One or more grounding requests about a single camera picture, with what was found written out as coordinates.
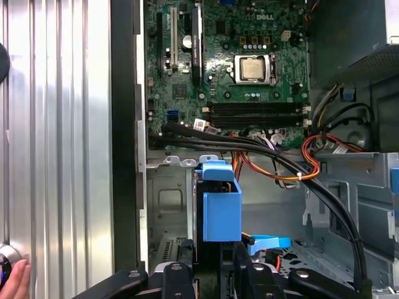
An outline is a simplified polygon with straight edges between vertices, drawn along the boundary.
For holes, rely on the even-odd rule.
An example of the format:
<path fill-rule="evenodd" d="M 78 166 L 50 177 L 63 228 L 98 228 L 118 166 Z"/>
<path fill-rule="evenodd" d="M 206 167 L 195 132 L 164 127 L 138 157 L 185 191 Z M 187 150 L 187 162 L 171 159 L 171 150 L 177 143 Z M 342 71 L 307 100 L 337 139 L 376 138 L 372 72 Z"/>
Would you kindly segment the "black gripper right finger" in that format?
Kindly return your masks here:
<path fill-rule="evenodd" d="M 253 262 L 242 242 L 235 243 L 238 298 L 360 298 L 360 294 L 319 272 L 295 268 L 287 278 L 266 263 Z"/>

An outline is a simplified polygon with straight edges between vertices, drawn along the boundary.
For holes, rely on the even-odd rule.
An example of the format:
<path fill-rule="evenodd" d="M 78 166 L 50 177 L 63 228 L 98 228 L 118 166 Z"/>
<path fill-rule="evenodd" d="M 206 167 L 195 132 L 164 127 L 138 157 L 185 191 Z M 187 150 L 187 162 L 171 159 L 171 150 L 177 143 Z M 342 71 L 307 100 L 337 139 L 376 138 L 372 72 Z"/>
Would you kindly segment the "person hand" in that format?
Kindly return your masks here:
<path fill-rule="evenodd" d="M 1 290 L 1 299 L 28 299 L 31 281 L 31 265 L 27 260 L 20 260 Z"/>

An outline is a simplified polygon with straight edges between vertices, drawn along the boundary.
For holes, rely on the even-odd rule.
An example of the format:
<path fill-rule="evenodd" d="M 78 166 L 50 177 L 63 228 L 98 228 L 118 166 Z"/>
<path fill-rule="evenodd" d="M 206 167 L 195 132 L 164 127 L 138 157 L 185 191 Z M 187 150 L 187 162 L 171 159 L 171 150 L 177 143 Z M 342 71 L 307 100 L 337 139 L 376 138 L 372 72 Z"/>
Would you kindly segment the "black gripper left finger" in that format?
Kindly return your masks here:
<path fill-rule="evenodd" d="M 175 262 L 160 263 L 150 275 L 121 270 L 78 294 L 76 298 L 196 298 L 192 240 L 184 240 Z"/>

